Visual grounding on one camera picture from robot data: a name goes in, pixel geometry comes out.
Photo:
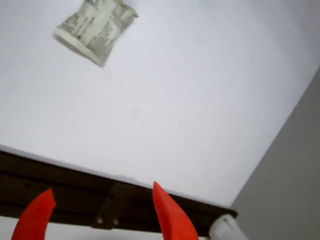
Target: metal bracket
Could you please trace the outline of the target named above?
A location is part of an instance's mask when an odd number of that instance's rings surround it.
[[[130,196],[135,187],[125,183],[115,183],[96,215],[91,227],[112,229],[119,224],[119,218],[130,204]]]

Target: red plastic tip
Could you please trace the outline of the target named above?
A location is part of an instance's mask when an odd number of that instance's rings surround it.
[[[153,184],[153,203],[164,240],[198,240],[187,214],[157,183]]]
[[[44,240],[47,225],[56,207],[52,189],[38,195],[23,211],[12,240]]]

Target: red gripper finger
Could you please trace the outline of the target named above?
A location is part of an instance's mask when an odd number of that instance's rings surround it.
[[[44,240],[47,224],[55,207],[51,188],[38,195],[23,211],[12,240]]]
[[[154,182],[153,203],[164,240],[198,240],[197,231],[187,214]]]

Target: gray wall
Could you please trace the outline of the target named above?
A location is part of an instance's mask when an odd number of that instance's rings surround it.
[[[320,71],[233,207],[252,240],[320,239]]]

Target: dark wooden shelf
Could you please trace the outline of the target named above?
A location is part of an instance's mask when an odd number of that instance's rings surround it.
[[[52,188],[56,208],[50,221],[160,232],[152,190],[0,151],[0,215],[19,218],[40,193]],[[237,212],[171,195],[194,224],[199,236],[208,236],[221,215]]]

